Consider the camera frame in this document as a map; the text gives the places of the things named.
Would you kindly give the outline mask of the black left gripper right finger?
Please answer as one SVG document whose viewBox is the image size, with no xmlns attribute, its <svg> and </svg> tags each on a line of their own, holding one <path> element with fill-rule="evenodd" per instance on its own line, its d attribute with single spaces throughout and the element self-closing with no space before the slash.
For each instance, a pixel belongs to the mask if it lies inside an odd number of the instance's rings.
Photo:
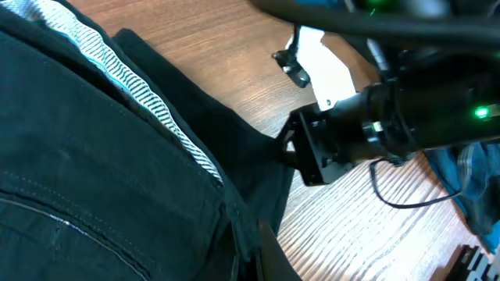
<svg viewBox="0 0 500 281">
<path fill-rule="evenodd" d="M 292 268 L 288 258 L 277 242 L 270 225 L 262 220 L 258 222 L 260 239 L 259 253 L 256 258 L 258 281 L 301 281 Z"/>
</svg>

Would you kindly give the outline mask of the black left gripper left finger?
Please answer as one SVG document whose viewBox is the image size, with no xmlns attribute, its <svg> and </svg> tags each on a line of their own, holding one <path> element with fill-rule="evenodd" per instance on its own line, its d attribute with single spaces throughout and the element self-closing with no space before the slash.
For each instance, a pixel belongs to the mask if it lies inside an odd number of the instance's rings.
<svg viewBox="0 0 500 281">
<path fill-rule="evenodd" d="M 243 276 L 244 273 L 244 261 L 242 259 L 241 254 L 236 251 L 233 256 L 233 261 L 230 268 L 230 281 L 244 281 L 245 278 Z"/>
</svg>

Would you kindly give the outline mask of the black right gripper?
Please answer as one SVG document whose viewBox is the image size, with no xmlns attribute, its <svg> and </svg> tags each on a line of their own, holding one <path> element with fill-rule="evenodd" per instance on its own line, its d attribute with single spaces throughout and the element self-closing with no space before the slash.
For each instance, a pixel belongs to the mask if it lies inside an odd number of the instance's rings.
<svg viewBox="0 0 500 281">
<path fill-rule="evenodd" d="M 272 57 L 297 87 L 305 88 L 310 76 L 297 58 L 300 30 L 295 24 L 287 47 Z M 306 186 L 322 186 L 335 182 L 359 162 L 388 157 L 383 130 L 376 123 L 384 119 L 382 110 L 390 96 L 388 85 L 375 84 L 326 111 L 310 104 L 290 112 L 277 137 L 283 162 L 299 171 Z"/>
</svg>

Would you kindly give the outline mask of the black shorts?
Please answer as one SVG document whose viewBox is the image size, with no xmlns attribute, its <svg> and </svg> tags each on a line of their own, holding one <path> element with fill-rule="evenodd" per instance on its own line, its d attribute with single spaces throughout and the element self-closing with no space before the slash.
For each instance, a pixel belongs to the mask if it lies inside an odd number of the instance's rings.
<svg viewBox="0 0 500 281">
<path fill-rule="evenodd" d="M 257 280 L 293 173 L 133 31 L 2 2 L 2 279 L 229 280 L 238 251 Z"/>
</svg>

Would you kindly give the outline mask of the dark navy garment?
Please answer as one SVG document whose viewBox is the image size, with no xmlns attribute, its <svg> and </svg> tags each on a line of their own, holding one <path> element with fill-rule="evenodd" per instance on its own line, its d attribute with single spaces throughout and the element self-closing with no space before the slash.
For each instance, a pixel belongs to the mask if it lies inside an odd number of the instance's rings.
<svg viewBox="0 0 500 281">
<path fill-rule="evenodd" d="M 499 246 L 499 145 L 477 142 L 424 152 L 430 167 L 464 214 L 472 234 L 491 253 Z"/>
</svg>

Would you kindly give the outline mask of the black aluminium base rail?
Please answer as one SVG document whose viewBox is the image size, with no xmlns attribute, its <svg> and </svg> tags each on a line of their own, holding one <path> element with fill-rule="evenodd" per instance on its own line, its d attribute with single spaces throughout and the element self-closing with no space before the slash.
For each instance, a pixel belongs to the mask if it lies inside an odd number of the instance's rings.
<svg viewBox="0 0 500 281">
<path fill-rule="evenodd" d="M 463 245 L 446 281 L 499 281 L 499 269 L 479 246 Z"/>
</svg>

